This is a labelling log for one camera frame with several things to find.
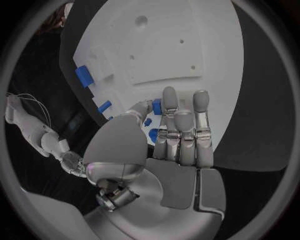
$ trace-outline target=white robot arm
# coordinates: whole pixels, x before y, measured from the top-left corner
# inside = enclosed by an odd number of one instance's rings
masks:
[[[82,158],[70,151],[66,139],[60,140],[59,135],[53,129],[37,117],[28,114],[17,95],[9,95],[6,101],[6,122],[17,125],[25,140],[32,147],[44,157],[53,155],[67,173],[86,177]]]

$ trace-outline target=blue plastic piece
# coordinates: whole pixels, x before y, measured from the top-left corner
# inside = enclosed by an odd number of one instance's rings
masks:
[[[78,67],[75,70],[75,73],[77,74],[77,77],[84,88],[94,82],[88,68],[85,65]]]
[[[157,128],[152,128],[150,131],[149,131],[149,137],[151,139],[151,141],[153,143],[156,142],[156,139],[158,137],[158,134],[159,134],[159,130]]]
[[[150,124],[152,123],[152,119],[151,118],[147,118],[144,122],[145,127],[148,127]]]
[[[159,98],[152,101],[154,115],[162,115],[161,100]]]
[[[98,107],[98,112],[99,113],[103,113],[106,109],[108,109],[110,106],[112,105],[112,103],[110,101],[106,101],[105,103],[103,103],[100,107]]]

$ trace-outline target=hole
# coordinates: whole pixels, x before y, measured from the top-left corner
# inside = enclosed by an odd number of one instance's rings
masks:
[[[140,29],[144,29],[147,23],[148,23],[148,18],[146,16],[138,16],[135,19],[135,25]]]

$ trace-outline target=gray fingertip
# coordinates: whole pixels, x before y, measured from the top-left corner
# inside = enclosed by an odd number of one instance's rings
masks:
[[[174,115],[175,126],[179,131],[187,132],[194,127],[194,118],[191,111],[178,110]]]
[[[194,110],[203,113],[208,109],[210,102],[209,93],[206,90],[196,91],[193,95]]]
[[[178,108],[178,100],[176,91],[173,87],[167,86],[164,88],[162,92],[163,99],[163,108],[168,109],[177,109]]]

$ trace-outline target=blue block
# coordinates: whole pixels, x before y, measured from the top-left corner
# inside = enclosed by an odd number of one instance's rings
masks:
[[[100,107],[98,107],[98,112],[99,113],[103,113],[106,109],[108,109],[110,106],[112,105],[112,103],[110,101],[106,101],[105,103],[103,103]]]
[[[159,98],[152,101],[154,115],[162,115],[161,100]]]
[[[150,131],[149,131],[149,137],[151,138],[151,141],[153,143],[156,142],[156,139],[158,137],[158,134],[159,134],[159,130],[157,128],[152,128]]]
[[[78,67],[75,70],[75,73],[84,88],[94,82],[88,68],[85,65]]]
[[[150,124],[152,123],[152,119],[151,118],[147,118],[144,122],[145,127],[148,127]]]

